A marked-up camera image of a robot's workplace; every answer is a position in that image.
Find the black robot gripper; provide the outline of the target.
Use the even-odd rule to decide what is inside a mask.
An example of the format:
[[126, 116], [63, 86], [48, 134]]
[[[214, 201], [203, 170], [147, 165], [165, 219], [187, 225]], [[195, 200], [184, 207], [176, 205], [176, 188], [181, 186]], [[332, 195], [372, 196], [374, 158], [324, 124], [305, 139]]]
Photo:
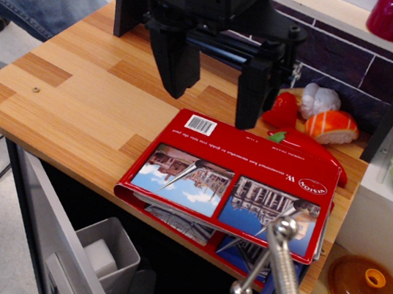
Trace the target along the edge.
[[200, 55], [242, 71], [235, 126], [252, 129], [280, 85], [294, 84], [306, 32], [270, 0], [147, 0], [146, 28], [164, 89], [174, 98], [200, 78]]

